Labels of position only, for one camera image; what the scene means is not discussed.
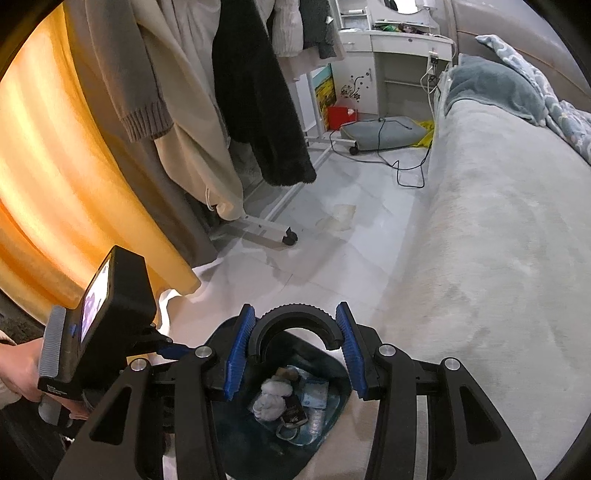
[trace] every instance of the patterned blanket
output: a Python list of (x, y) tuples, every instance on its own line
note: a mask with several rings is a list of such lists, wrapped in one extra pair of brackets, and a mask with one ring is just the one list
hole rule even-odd
[(591, 164), (591, 114), (577, 110), (565, 100), (558, 100), (546, 76), (497, 35), (480, 35), (476, 39), (493, 50), (506, 65), (531, 83), (544, 99), (548, 109), (548, 128)]

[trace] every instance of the shelf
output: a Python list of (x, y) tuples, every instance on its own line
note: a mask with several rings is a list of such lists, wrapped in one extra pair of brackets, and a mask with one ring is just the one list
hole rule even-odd
[(423, 86), (420, 83), (415, 83), (415, 82), (402, 82), (400, 80), (388, 80), (385, 79), (384, 83), (391, 83), (392, 85), (404, 85), (407, 87), (419, 87), (419, 88), (423, 88)]

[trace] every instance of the human hand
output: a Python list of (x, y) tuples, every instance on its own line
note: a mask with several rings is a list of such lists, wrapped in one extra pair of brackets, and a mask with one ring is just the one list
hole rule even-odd
[[(22, 345), (0, 345), (0, 378), (9, 390), (32, 402), (40, 402), (43, 392), (37, 388), (39, 381), (39, 357), (43, 339), (39, 338)], [(86, 420), (89, 412), (82, 402), (56, 397), (59, 403), (70, 410), (70, 418)]]

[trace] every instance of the red box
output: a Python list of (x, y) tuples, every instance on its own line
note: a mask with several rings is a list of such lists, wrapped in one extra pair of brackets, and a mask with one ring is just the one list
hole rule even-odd
[(345, 106), (329, 107), (329, 129), (338, 130), (341, 125), (357, 121), (357, 110)]

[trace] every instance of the upholstered headboard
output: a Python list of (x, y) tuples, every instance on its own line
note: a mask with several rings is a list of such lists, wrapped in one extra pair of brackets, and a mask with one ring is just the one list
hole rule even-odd
[(556, 95), (576, 108), (591, 112), (591, 87), (567, 47), (552, 29), (522, 0), (437, 0), (434, 19), (441, 33), (454, 39), (460, 53), (499, 61), (474, 37), (496, 34), (547, 77)]

